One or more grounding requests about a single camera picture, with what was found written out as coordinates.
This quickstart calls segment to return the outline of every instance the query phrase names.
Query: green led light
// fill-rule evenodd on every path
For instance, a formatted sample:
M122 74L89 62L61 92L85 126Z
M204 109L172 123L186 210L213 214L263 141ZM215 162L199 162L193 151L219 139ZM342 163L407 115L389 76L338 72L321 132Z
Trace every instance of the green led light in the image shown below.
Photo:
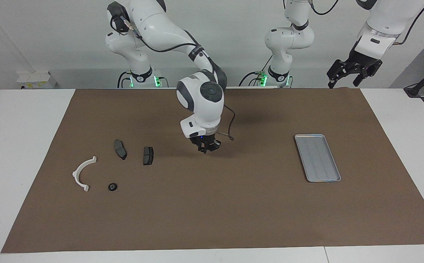
M159 78L157 78L157 76L154 76L154 80L156 87L160 87L162 85L162 82L159 80Z
M265 85L266 85L266 83L267 83L267 75L262 75L262 77L261 77L261 81L260 81L260 86L261 87L265 87Z

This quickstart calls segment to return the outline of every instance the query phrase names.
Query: wall outlet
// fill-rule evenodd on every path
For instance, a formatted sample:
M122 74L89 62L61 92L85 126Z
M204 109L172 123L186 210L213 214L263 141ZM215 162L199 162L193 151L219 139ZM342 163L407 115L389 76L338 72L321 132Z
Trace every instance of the wall outlet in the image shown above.
M56 88L57 81L47 72L18 73L17 83L24 88Z

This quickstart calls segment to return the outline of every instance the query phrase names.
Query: brown paper mat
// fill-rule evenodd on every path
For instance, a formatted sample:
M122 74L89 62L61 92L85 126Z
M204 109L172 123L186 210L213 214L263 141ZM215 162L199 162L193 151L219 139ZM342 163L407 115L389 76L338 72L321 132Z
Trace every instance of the brown paper mat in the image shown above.
M174 90L77 90L2 252L424 244L424 200L361 91L226 96L236 139L204 155ZM342 181L307 182L298 133L327 137ZM72 172L93 155L86 193Z

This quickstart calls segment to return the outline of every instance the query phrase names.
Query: black brake pad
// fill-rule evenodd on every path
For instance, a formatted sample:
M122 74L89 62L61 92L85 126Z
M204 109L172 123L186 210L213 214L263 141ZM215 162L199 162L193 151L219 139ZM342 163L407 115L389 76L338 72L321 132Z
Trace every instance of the black brake pad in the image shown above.
M144 165L151 165L154 161L154 148L144 147Z
M123 160L126 159L127 153L126 153L126 150L124 149L124 146L123 146L123 142L122 141L115 140L115 151L116 151L116 154L120 158L122 158Z

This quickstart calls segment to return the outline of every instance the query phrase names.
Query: white table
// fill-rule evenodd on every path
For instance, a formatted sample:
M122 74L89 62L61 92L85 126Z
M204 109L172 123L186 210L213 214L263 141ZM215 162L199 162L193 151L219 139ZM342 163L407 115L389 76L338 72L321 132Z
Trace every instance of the white table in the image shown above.
M424 103L401 89L363 89L424 198ZM0 251L74 90L0 90ZM0 262L424 263L424 245L3 254Z

